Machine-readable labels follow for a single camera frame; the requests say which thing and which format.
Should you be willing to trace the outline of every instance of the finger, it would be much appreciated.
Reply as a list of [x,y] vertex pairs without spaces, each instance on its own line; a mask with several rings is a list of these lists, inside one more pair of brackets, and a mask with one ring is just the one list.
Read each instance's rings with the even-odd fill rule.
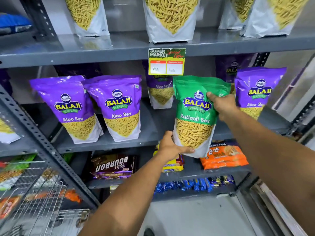
[[173,135],[172,131],[166,131],[163,137],[171,137]]
[[195,150],[190,148],[190,147],[178,147],[179,148],[179,153],[194,153]]
[[215,98],[217,98],[218,96],[214,95],[211,92],[207,92],[207,97],[208,97],[208,99],[210,99],[211,102],[214,102]]

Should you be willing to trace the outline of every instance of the supermarket price sign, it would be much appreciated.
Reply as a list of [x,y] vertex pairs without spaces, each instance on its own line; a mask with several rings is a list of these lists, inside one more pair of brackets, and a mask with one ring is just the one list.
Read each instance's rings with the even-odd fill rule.
[[149,75],[183,75],[186,49],[149,49]]

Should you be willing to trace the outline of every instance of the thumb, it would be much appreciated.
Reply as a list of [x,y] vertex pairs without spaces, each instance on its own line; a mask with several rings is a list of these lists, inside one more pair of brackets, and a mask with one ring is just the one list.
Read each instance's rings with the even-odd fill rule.
[[179,153],[194,153],[195,150],[190,147],[180,147],[178,146]]
[[216,99],[218,96],[214,95],[214,94],[211,93],[211,92],[207,92],[207,97],[208,97],[208,99],[209,99],[211,102],[214,102],[215,99]]

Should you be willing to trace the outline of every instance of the person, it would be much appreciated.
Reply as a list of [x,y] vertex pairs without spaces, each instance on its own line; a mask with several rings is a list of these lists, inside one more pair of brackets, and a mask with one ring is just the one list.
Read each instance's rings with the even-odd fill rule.
[[[246,155],[255,174],[272,190],[309,235],[315,235],[315,152],[266,129],[242,112],[234,95],[207,93]],[[136,236],[153,197],[164,164],[189,147],[173,143],[172,132],[161,140],[158,153],[111,194],[86,222],[80,236]]]

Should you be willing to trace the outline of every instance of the person's right hand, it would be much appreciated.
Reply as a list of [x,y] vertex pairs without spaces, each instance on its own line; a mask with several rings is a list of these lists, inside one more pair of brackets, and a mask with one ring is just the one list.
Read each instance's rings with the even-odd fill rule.
[[228,115],[233,114],[235,111],[239,111],[235,103],[235,97],[233,94],[226,95],[224,97],[218,97],[211,92],[207,92],[207,97],[213,102],[215,110],[219,113],[219,118],[225,121]]

